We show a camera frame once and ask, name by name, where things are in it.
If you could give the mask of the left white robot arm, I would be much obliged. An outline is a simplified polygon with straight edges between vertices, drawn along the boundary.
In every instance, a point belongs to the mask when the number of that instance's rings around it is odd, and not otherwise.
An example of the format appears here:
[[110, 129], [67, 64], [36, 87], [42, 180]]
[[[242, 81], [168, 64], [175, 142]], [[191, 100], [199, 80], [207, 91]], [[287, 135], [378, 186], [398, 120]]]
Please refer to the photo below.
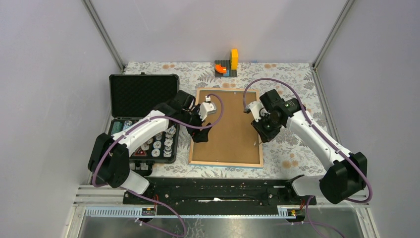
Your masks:
[[154, 191], [149, 187], [150, 182], [130, 169], [129, 158], [136, 149], [174, 124], [188, 128], [195, 142], [207, 142], [213, 123], [203, 123], [207, 116], [217, 112], [217, 107], [210, 96], [197, 105], [194, 102], [194, 96], [180, 90], [174, 98], [159, 103], [127, 129], [112, 135], [100, 134], [88, 162], [88, 169], [93, 174], [92, 185], [123, 188], [134, 192], [139, 202], [151, 202]]

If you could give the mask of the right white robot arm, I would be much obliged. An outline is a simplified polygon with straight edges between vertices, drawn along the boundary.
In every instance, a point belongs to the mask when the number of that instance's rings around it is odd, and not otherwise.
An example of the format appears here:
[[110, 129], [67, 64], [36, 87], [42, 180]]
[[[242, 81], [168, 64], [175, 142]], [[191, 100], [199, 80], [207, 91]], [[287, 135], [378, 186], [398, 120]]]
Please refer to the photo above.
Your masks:
[[260, 96], [244, 108], [251, 113], [251, 125], [261, 141], [272, 141], [286, 128], [298, 136], [322, 163], [326, 173], [321, 176], [297, 176], [288, 181], [284, 198], [297, 204], [304, 196], [323, 196], [330, 203], [350, 200], [350, 196], [367, 186], [367, 158], [352, 153], [322, 130], [298, 98], [285, 101], [275, 90]]

